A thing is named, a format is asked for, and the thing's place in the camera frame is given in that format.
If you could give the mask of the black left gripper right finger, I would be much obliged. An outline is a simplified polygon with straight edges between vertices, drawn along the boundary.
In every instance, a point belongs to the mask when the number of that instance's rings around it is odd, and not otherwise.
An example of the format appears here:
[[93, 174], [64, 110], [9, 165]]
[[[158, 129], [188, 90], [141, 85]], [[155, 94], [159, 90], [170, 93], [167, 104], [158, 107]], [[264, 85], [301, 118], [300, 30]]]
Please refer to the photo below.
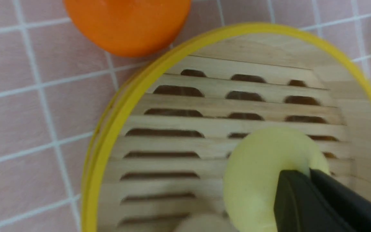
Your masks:
[[310, 170], [313, 184], [334, 211], [356, 232], [371, 232], [371, 202], [322, 172]]

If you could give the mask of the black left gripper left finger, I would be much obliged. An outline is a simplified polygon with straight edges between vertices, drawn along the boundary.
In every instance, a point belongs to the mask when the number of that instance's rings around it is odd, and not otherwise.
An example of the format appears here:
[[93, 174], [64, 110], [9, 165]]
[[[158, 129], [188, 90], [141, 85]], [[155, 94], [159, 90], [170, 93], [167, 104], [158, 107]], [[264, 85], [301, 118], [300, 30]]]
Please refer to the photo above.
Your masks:
[[279, 174], [274, 200], [278, 232], [354, 232], [328, 204], [311, 179], [295, 170]]

